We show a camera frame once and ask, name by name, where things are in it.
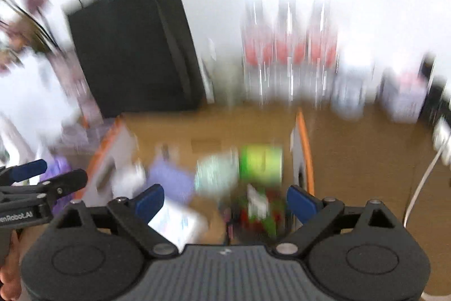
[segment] black speaker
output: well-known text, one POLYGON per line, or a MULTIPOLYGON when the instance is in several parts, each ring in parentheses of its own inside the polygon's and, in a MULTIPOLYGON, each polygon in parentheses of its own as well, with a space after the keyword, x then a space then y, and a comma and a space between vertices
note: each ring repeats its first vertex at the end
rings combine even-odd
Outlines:
POLYGON ((204 84, 181 0, 96 0, 68 22, 103 117, 201 103, 204 84))

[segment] blue gripper pad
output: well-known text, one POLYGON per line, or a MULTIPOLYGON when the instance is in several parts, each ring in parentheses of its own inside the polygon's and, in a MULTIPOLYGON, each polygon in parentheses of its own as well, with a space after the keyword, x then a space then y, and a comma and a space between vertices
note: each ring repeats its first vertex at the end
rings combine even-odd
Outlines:
POLYGON ((36 160, 20 166, 11 167, 10 178, 13 182, 19 183, 33 176, 44 174, 46 171, 47 163, 44 160, 36 160))
POLYGON ((159 184, 152 185, 149 189, 131 200, 135 215, 144 222, 149 223, 162 208, 165 201, 165 191, 159 184))
POLYGON ((292 185, 288 188, 286 201, 290 211, 303 224, 307 223, 324 208, 321 200, 310 195, 297 185, 292 185))

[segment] human hand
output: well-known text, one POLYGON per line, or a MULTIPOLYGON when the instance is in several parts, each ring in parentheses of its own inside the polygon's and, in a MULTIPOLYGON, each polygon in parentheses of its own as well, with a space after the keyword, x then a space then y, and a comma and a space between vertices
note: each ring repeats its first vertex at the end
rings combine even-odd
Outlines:
POLYGON ((10 252, 5 258, 5 263, 0 268, 0 281, 3 286, 0 296, 5 301, 17 301, 22 293, 19 270, 19 239, 15 230, 11 231, 10 252))

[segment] clear plastic bottle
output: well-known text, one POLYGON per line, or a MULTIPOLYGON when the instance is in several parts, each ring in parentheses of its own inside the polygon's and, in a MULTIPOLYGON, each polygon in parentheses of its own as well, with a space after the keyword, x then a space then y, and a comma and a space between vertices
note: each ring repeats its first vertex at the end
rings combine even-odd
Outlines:
POLYGON ((288 104, 300 98, 301 63, 305 58, 305 32, 296 15, 296 0, 279 0, 274 30, 274 85, 288 104))
POLYGON ((264 105, 272 97, 273 52, 272 28, 265 18, 262 0, 247 1, 242 38, 247 99, 264 105))
POLYGON ((366 47, 347 47, 340 53, 331 107, 343 119, 357 120, 363 116, 373 70, 374 62, 366 47))
POLYGON ((337 29, 332 23, 328 3, 316 1, 307 30, 306 94, 315 106, 331 93, 337 63, 337 29))

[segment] green container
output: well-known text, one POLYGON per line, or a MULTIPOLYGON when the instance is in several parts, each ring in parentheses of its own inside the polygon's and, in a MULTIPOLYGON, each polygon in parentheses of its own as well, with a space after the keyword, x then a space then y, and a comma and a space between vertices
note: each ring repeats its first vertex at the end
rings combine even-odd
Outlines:
POLYGON ((283 150, 280 146, 252 145, 240 150, 240 179, 263 185, 282 182, 283 150))

